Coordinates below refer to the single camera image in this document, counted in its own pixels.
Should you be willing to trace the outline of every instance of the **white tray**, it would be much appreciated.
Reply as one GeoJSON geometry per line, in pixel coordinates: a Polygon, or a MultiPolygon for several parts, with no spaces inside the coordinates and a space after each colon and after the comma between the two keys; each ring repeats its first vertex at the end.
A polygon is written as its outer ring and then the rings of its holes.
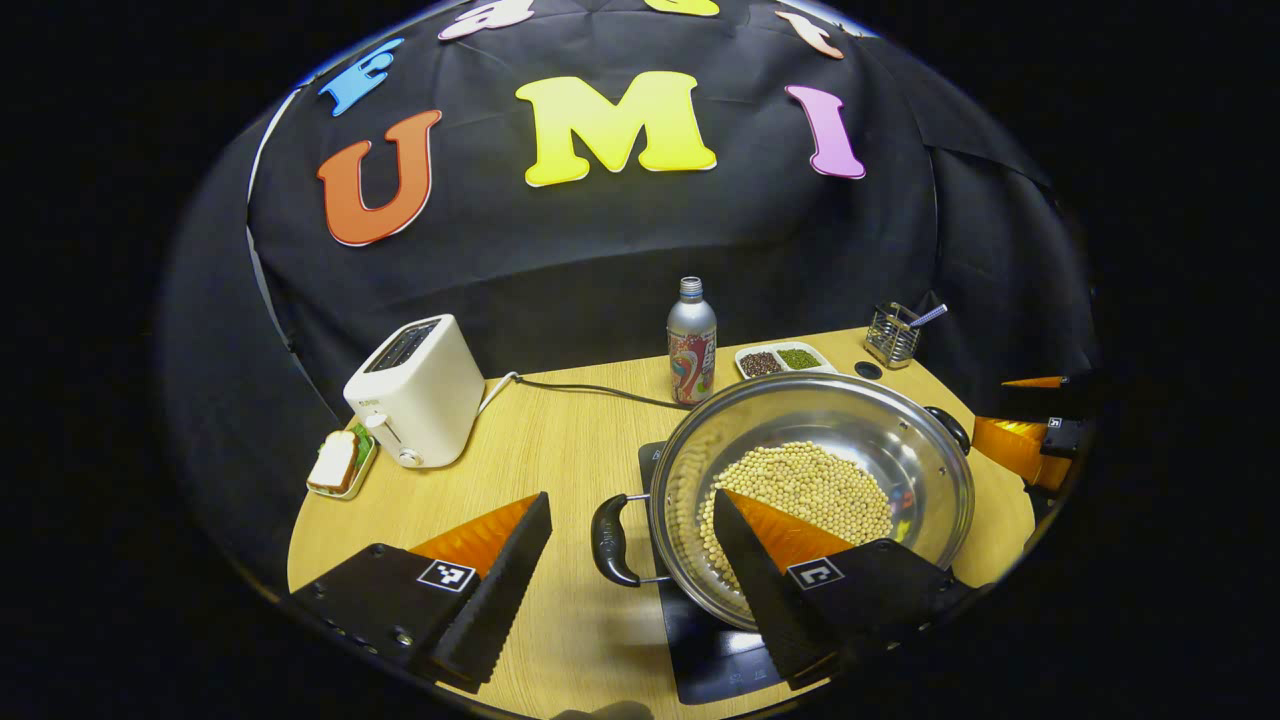
{"type": "Polygon", "coordinates": [[[365,484],[365,475],[367,475],[369,469],[374,466],[374,456],[378,455],[378,438],[369,436],[369,439],[372,441],[369,446],[369,455],[366,455],[365,461],[360,464],[360,470],[356,470],[356,479],[351,480],[351,487],[347,488],[347,492],[338,493],[311,486],[307,486],[307,489],[316,495],[333,497],[335,500],[351,500],[356,497],[356,493],[360,492],[360,486],[365,484]]]}
{"type": "Polygon", "coordinates": [[[773,355],[773,359],[778,361],[778,365],[782,365],[783,373],[794,373],[795,368],[787,365],[787,361],[783,360],[781,355],[778,355],[780,350],[804,350],[809,355],[813,355],[813,359],[817,360],[819,364],[815,368],[805,368],[805,370],[810,370],[814,373],[831,373],[836,375],[840,374],[840,370],[837,370],[835,365],[828,363],[827,359],[822,356],[822,352],[814,350],[813,346],[809,345],[808,342],[771,342],[768,345],[744,347],[742,350],[739,350],[733,355],[733,364],[737,365],[737,372],[744,378],[748,378],[750,375],[748,375],[746,370],[742,369],[742,357],[746,357],[748,355],[753,355],[755,352],[768,352],[773,355]]]}

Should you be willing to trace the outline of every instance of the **silver bottle cap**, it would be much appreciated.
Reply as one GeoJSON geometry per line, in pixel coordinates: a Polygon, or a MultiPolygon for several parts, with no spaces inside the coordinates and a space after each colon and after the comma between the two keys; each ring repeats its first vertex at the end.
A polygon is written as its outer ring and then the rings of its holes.
{"type": "Polygon", "coordinates": [[[687,278],[680,278],[680,296],[701,297],[703,296],[701,278],[695,278],[692,275],[689,275],[687,278]]]}

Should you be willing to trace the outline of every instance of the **aluminum bottle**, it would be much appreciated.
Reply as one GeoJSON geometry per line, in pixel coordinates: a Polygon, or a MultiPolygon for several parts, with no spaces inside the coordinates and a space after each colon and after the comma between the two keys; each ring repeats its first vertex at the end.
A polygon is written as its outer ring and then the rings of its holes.
{"type": "Polygon", "coordinates": [[[696,405],[716,378],[716,313],[703,300],[703,281],[680,278],[680,301],[667,315],[667,356],[676,402],[696,405]]]}

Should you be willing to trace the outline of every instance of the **black cable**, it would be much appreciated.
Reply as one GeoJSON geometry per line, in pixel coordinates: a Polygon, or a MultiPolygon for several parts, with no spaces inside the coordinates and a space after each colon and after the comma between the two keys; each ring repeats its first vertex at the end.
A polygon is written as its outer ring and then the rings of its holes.
{"type": "Polygon", "coordinates": [[[677,402],[667,402],[664,400],[654,400],[652,397],[640,397],[639,395],[631,395],[630,392],[623,392],[621,389],[613,389],[612,387],[602,386],[584,386],[584,384],[557,384],[557,383],[539,383],[534,380],[526,380],[520,375],[512,378],[517,383],[540,387],[543,389],[594,389],[596,392],[607,392],[611,395],[617,395],[620,397],[626,397],[627,400],[639,400],[640,402],[648,402],[649,405],[658,405],[660,407],[675,407],[676,410],[692,410],[692,405],[680,405],[677,402]]]}

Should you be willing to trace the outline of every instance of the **bread slice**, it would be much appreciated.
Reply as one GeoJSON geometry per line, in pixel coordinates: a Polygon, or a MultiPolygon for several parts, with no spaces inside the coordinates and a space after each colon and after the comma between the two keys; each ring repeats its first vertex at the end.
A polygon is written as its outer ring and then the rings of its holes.
{"type": "Polygon", "coordinates": [[[320,457],[316,457],[316,464],[307,475],[307,484],[329,493],[347,492],[356,479],[358,446],[360,438],[351,430],[329,433],[320,448],[320,457]]]}

